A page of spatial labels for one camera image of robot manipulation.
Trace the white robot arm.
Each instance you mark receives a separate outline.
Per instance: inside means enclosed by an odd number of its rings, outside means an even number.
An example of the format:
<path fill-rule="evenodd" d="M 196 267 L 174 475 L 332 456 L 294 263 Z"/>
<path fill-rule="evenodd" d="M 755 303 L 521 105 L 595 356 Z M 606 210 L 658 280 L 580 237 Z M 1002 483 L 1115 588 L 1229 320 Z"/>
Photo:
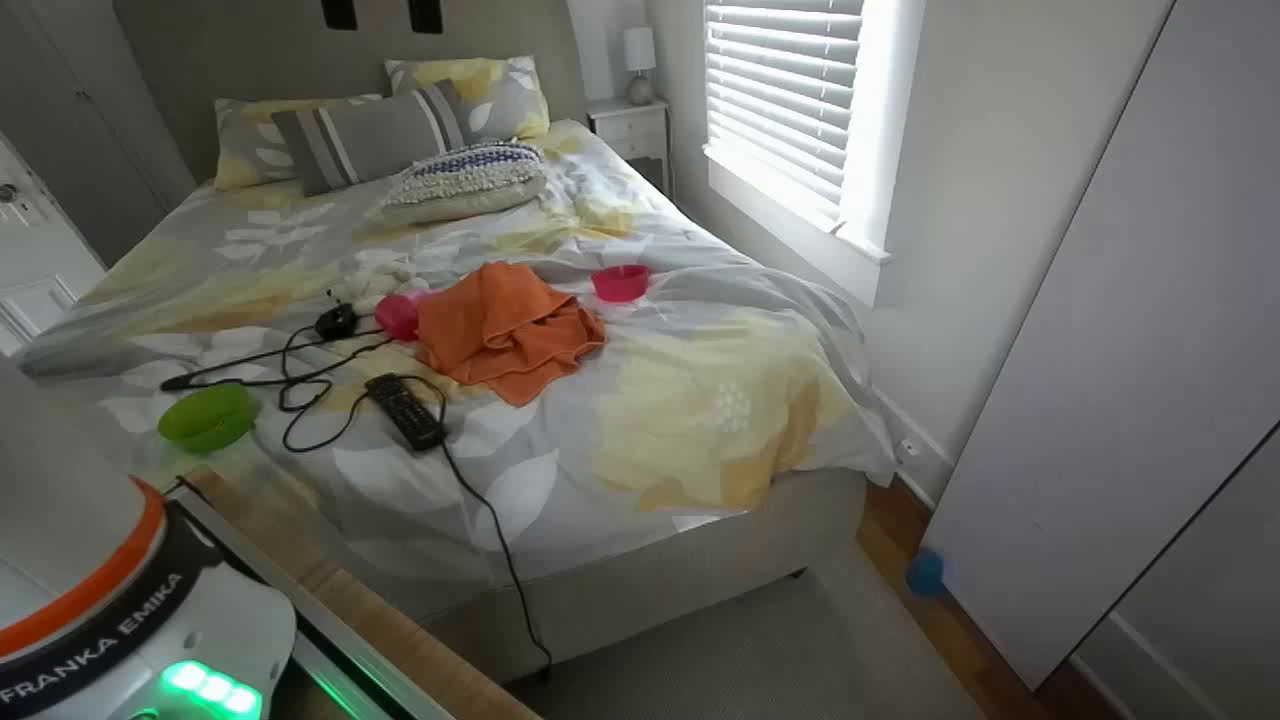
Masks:
<path fill-rule="evenodd" d="M 294 612 L 0 365 L 0 720 L 269 720 Z"/>

